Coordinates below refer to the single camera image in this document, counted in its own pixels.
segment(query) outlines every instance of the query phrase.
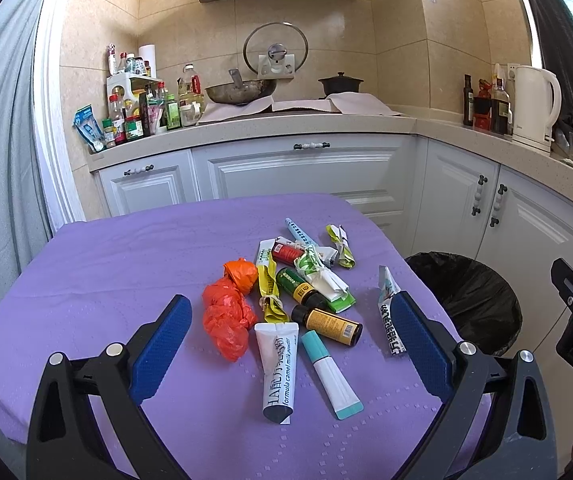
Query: paper towel roll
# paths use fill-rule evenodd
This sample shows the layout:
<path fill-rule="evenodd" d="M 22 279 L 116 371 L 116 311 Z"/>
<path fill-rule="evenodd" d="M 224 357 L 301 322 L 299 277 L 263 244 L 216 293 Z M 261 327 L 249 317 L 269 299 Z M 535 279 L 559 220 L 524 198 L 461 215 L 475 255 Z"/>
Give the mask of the paper towel roll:
<path fill-rule="evenodd" d="M 149 62 L 151 67 L 151 77 L 157 77 L 157 70 L 155 69 L 155 45 L 143 45 L 138 51 L 140 57 Z"/>

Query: white electric kettle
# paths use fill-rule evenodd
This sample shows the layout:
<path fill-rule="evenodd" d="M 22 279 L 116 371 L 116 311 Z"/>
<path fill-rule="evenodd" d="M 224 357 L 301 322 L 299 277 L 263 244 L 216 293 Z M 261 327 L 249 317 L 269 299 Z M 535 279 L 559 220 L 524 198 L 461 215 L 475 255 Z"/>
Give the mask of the white electric kettle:
<path fill-rule="evenodd" d="M 513 139 L 551 152 L 551 128 L 560 116 L 562 100 L 553 72 L 532 66 L 516 68 Z"/>

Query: black trash bag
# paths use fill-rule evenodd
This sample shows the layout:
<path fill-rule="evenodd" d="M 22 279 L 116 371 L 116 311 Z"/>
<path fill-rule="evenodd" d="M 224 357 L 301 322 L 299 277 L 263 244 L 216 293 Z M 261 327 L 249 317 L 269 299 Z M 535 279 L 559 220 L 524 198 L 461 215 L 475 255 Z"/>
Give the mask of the black trash bag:
<path fill-rule="evenodd" d="M 462 339 L 500 356 L 518 338 L 518 298 L 497 272 L 465 256 L 419 253 L 407 264 L 449 314 Z"/>

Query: white kitchen cabinet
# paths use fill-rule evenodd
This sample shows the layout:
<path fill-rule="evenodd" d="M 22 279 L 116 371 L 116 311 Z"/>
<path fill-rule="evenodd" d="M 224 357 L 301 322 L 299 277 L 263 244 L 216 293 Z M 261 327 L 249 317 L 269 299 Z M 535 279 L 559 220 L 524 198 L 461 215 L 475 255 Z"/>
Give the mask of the white kitchen cabinet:
<path fill-rule="evenodd" d="M 493 204 L 499 171 L 496 162 L 430 140 L 411 253 L 440 251 L 475 258 Z"/>
<path fill-rule="evenodd" d="M 202 200 L 330 193 L 371 218 L 401 247 L 416 148 L 410 135 L 321 134 L 204 146 L 194 149 L 193 157 Z"/>
<path fill-rule="evenodd" d="M 557 193 L 508 168 L 500 169 L 499 210 L 491 211 L 477 260 L 498 272 L 515 291 L 523 325 L 507 353 L 533 351 L 566 305 L 551 284 L 551 264 L 564 258 L 573 267 L 573 205 Z"/>
<path fill-rule="evenodd" d="M 553 330 L 535 350 L 535 360 L 540 367 L 553 412 L 560 472 L 571 460 L 573 445 L 573 368 L 557 354 L 555 346 L 560 341 L 570 317 L 571 311 L 565 309 Z"/>
<path fill-rule="evenodd" d="M 100 170 L 111 216 L 199 201 L 190 150 L 140 158 Z"/>

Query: orange plastic bag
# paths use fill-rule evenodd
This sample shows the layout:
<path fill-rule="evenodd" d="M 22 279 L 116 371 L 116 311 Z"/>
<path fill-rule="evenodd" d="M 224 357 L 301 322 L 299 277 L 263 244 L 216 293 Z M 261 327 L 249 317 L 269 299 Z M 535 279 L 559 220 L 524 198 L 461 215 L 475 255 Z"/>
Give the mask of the orange plastic bag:
<path fill-rule="evenodd" d="M 224 265 L 224 277 L 207 286 L 202 293 L 202 325 L 225 359 L 236 362 L 249 348 L 249 329 L 258 317 L 244 300 L 258 278 L 255 265 L 245 260 Z"/>
<path fill-rule="evenodd" d="M 258 267 L 244 258 L 224 264 L 224 275 L 231 278 L 240 292 L 249 294 L 255 282 L 258 281 Z"/>

